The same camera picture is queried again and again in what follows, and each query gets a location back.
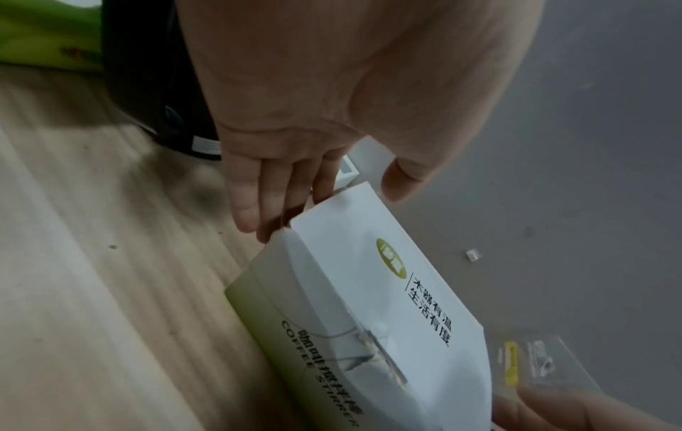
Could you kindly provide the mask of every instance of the wooden table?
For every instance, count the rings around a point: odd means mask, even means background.
[[[222,294],[259,249],[98,77],[0,66],[0,429],[307,428]]]

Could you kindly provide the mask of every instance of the green and white box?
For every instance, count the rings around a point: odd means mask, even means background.
[[[321,430],[490,429],[483,328],[369,184],[296,217],[226,294]]]

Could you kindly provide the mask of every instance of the human hand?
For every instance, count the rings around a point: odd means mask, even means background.
[[[237,227],[272,231],[370,135],[396,160],[387,199],[421,189],[483,127],[543,0],[177,0],[222,144]]]
[[[629,405],[580,389],[519,387],[525,405],[496,396],[492,421],[506,431],[680,431]]]

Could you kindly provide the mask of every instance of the gray wall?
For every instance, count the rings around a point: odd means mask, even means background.
[[[390,160],[351,158],[375,186]],[[682,425],[682,1],[549,1],[484,132],[391,210],[485,325],[561,335]]]

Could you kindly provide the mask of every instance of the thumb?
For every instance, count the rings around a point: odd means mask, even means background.
[[[381,179],[381,192],[391,202],[402,202],[421,190],[438,169],[439,167],[396,157]]]
[[[535,413],[565,431],[679,431],[613,398],[581,389],[522,386],[517,393]]]

